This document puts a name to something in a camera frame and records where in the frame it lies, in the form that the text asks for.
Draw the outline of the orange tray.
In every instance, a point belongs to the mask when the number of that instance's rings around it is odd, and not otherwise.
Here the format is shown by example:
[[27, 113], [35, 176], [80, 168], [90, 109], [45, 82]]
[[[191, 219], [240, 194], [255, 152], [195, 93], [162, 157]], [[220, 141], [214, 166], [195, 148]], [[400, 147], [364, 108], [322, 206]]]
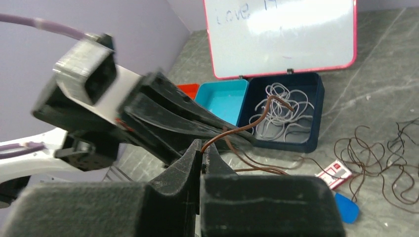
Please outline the orange tray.
[[189, 96], [191, 99], [195, 99], [197, 92], [200, 88], [200, 85], [198, 83], [190, 83], [190, 84], [179, 84], [177, 87], [183, 91], [187, 96]]

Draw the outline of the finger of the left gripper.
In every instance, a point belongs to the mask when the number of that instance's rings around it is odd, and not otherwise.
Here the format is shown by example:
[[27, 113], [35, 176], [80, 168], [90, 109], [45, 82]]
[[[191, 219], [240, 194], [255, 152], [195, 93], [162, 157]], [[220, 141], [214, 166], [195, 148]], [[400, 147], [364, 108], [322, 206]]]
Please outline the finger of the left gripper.
[[216, 136], [224, 127], [237, 128], [189, 98], [161, 72], [141, 77], [136, 90], [130, 103], [130, 116], [134, 119], [196, 136]]
[[127, 140], [168, 165], [183, 156], [194, 140], [208, 141], [221, 134], [223, 128], [237, 128], [213, 114], [151, 115], [146, 118], [150, 121], [121, 115], [121, 120], [130, 128], [126, 133]]

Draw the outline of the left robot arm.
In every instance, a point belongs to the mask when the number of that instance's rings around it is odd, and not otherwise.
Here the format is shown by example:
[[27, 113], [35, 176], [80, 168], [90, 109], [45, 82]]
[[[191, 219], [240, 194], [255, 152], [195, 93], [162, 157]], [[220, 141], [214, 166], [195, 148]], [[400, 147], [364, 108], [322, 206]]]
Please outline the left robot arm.
[[71, 92], [52, 77], [40, 92], [32, 115], [53, 125], [38, 135], [0, 144], [0, 183], [8, 204], [17, 183], [53, 171], [86, 172], [110, 167], [119, 145], [144, 148], [166, 165], [184, 155], [196, 140], [227, 149], [220, 138], [249, 147], [254, 137], [218, 118], [183, 93], [161, 72], [140, 76], [125, 68], [94, 73]]

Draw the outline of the navy blue tray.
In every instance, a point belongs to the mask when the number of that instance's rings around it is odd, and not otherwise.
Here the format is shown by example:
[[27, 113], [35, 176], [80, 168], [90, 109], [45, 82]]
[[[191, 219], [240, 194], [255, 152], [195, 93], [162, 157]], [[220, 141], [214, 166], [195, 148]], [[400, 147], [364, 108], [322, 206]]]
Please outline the navy blue tray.
[[249, 132], [254, 146], [311, 153], [316, 150], [325, 89], [317, 73], [251, 79], [237, 125], [249, 125], [268, 108]]

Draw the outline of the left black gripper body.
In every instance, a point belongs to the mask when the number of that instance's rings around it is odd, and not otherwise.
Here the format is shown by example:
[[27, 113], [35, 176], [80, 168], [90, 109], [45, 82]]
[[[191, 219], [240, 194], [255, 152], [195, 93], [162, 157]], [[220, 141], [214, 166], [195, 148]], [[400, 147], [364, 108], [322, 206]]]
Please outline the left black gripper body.
[[71, 76], [55, 73], [40, 93], [32, 115], [86, 139], [89, 133], [126, 141], [128, 129], [117, 123], [119, 108], [140, 81], [136, 73]]

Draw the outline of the light blue tray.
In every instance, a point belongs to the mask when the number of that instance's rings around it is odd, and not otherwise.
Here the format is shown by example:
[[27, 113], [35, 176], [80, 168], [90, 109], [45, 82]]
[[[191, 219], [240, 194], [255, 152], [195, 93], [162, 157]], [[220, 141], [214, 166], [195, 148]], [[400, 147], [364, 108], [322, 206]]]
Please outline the light blue tray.
[[220, 119], [236, 125], [248, 86], [245, 79], [206, 82], [198, 89], [195, 101]]

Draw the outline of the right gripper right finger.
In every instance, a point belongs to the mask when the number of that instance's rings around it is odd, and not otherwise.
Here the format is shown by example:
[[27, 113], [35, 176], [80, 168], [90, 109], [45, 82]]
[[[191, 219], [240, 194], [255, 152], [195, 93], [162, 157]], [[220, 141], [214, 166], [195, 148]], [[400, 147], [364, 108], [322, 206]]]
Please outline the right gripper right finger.
[[343, 237], [334, 195], [314, 176], [239, 175], [215, 145], [203, 155], [200, 227], [204, 237]]

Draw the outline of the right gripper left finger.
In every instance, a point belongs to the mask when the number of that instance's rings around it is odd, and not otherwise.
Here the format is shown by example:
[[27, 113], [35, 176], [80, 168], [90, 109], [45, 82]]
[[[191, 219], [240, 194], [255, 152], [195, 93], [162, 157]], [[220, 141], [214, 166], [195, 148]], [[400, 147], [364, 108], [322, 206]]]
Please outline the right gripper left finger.
[[149, 182], [48, 182], [25, 189], [3, 237], [192, 237], [200, 140]]

